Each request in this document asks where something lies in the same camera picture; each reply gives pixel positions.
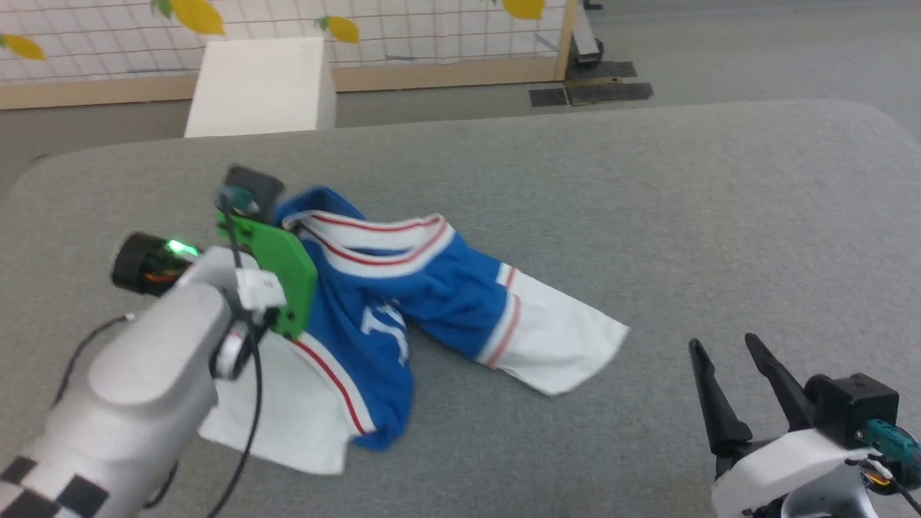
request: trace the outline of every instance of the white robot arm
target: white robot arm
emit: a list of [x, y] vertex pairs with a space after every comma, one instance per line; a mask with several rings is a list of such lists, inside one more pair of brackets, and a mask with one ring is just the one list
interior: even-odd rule
[[813, 376], [803, 389], [755, 335], [745, 336], [758, 371], [789, 422], [773, 441], [752, 431], [729, 405], [698, 340], [689, 345], [710, 451], [717, 457], [711, 497], [719, 518], [876, 518], [868, 490], [902, 493], [921, 486], [921, 449], [894, 427], [899, 395], [865, 374]]
[[216, 404], [214, 378], [233, 375], [213, 360], [241, 320], [236, 293], [227, 248], [189, 266], [96, 356], [42, 435], [6, 468], [0, 516], [135, 516]]

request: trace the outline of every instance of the jersey sleeve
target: jersey sleeve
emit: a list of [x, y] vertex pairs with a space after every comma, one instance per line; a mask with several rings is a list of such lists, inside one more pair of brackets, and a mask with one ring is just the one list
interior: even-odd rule
[[[262, 415], [252, 454], [314, 475], [343, 472], [355, 437], [339, 395], [291, 343], [273, 333], [259, 345], [262, 356]], [[215, 380], [218, 403], [198, 429], [203, 439], [242, 451], [256, 407], [253, 362], [235, 382]]]
[[502, 264], [496, 282], [509, 294], [480, 361], [544, 394], [570, 391], [604, 368], [629, 328], [562, 291]]

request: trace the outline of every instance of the gray floor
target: gray floor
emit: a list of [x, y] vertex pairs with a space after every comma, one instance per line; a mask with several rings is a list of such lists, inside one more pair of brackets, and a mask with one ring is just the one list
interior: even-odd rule
[[[887, 112], [921, 137], [921, 3], [799, 4], [686, 12], [723, 0], [602, 0], [592, 27], [606, 59], [631, 60], [656, 95], [583, 108], [530, 106], [533, 85], [344, 94], [338, 124], [522, 116], [734, 100], [839, 99]], [[653, 8], [668, 14], [648, 14]], [[87, 147], [179, 137], [189, 103], [0, 112], [0, 198], [36, 160]]]

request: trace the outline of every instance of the gray fabric surface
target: gray fabric surface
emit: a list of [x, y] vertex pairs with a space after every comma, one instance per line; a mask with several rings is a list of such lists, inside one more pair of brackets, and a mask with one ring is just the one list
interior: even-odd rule
[[[76, 341], [143, 308], [107, 279], [129, 230], [218, 242], [226, 166], [317, 182], [371, 218], [441, 212], [474, 247], [633, 327], [613, 365], [549, 399], [411, 336], [406, 435], [344, 477], [252, 462], [225, 516], [705, 516], [713, 459], [686, 344], [701, 338], [740, 416], [784, 430], [742, 344], [802, 381], [915, 378], [921, 149], [854, 104], [727, 104], [175, 140], [49, 159], [0, 206], [0, 454], [41, 426]], [[202, 516], [237, 454], [198, 441], [150, 516]], [[908, 516], [895, 498], [880, 515]]]

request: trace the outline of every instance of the white stripe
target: white stripe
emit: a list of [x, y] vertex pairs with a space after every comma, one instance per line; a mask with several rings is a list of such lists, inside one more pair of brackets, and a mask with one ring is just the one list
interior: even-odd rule
[[[365, 433], [371, 433], [376, 430], [377, 427], [374, 425], [374, 421], [371, 420], [371, 413], [368, 412], [367, 406], [365, 405], [365, 398], [362, 397], [361, 392], [358, 391], [358, 387], [355, 385], [355, 382], [352, 381], [352, 377], [349, 376], [348, 372], [345, 371], [342, 364], [340, 364], [335, 356], [322, 344], [319, 340], [309, 335], [308, 333], [301, 333], [297, 340], [307, 346], [314, 354], [316, 354], [320, 359], [326, 363], [326, 366], [330, 368], [330, 371], [336, 376], [339, 380], [339, 383], [342, 384], [346, 393], [349, 396], [349, 400], [352, 402], [352, 408], [355, 410], [356, 417], [358, 422], [361, 423], [361, 427], [365, 430]], [[307, 363], [309, 363], [319, 374], [330, 384], [332, 389], [342, 396], [342, 392], [339, 390], [339, 387], [336, 386], [336, 383], [330, 379], [329, 375], [326, 373], [326, 370], [319, 364], [317, 361], [306, 352], [302, 351], [300, 347], [295, 344], [291, 344], [291, 347], [303, 358]], [[348, 405], [345, 403], [345, 398], [343, 399], [343, 412], [345, 413], [345, 419], [348, 421], [349, 426], [352, 427], [353, 431], [357, 435], [359, 433], [358, 428], [355, 426], [355, 423], [352, 420], [352, 415], [348, 411]]]
[[502, 316], [499, 318], [498, 324], [495, 325], [493, 333], [489, 336], [489, 340], [486, 341], [483, 350], [481, 350], [480, 354], [476, 357], [477, 363], [485, 364], [489, 361], [495, 350], [499, 347], [499, 344], [502, 343], [502, 338], [506, 335], [506, 330], [511, 325], [512, 317], [515, 315], [514, 299], [514, 295], [506, 292], [506, 307], [502, 311]]
[[387, 313], [390, 316], [390, 318], [392, 318], [394, 321], [396, 321], [403, 327], [406, 327], [406, 322], [403, 321], [402, 315], [400, 314], [400, 312], [393, 309], [393, 306], [385, 303], [382, 306], [380, 306], [378, 310], [380, 312]]
[[[321, 221], [318, 217], [333, 219], [342, 224]], [[285, 218], [282, 221], [282, 226], [286, 230], [294, 230], [295, 223], [300, 223], [304, 227], [322, 234], [324, 238], [332, 238], [346, 248], [405, 250], [426, 242], [427, 238], [438, 228], [437, 223], [443, 220], [444, 218], [440, 214], [429, 214], [424, 218], [405, 219], [392, 223], [376, 223], [365, 221], [364, 219], [347, 218], [321, 210], [309, 210]], [[354, 225], [371, 228], [359, 228]]]
[[[315, 241], [323, 250], [323, 255], [326, 257], [327, 262], [340, 272], [343, 272], [348, 275], [357, 276], [357, 277], [370, 277], [370, 278], [387, 278], [387, 277], [402, 277], [408, 276], [413, 273], [418, 272], [419, 270], [426, 267], [432, 259], [442, 253], [448, 245], [454, 241], [455, 230], [447, 223], [443, 222], [439, 228], [444, 228], [444, 231], [438, 237], [438, 239], [431, 243], [422, 253], [419, 253], [413, 260], [406, 261], [403, 263], [398, 263], [396, 265], [363, 265], [361, 263], [356, 263], [350, 259], [346, 259], [340, 255], [337, 255], [335, 252], [330, 250], [325, 243], [319, 241], [314, 236], [310, 235], [309, 230], [301, 230], [298, 233], [298, 237], [301, 240], [310, 240]], [[377, 260], [400, 260], [399, 255], [390, 255], [390, 256], [374, 256], [374, 255], [364, 255], [360, 253], [355, 253], [343, 249], [341, 246], [337, 246], [337, 243], [330, 239], [329, 236], [322, 235], [317, 233], [317, 236], [323, 238], [325, 241], [329, 242], [330, 245], [335, 246], [340, 252], [348, 252], [351, 255], [359, 257], [367, 257]]]
[[502, 286], [505, 286], [506, 283], [508, 282], [508, 276], [512, 273], [513, 269], [514, 268], [512, 268], [511, 266], [506, 265], [505, 263], [502, 263], [499, 266], [499, 275], [495, 278], [495, 282], [501, 284]]

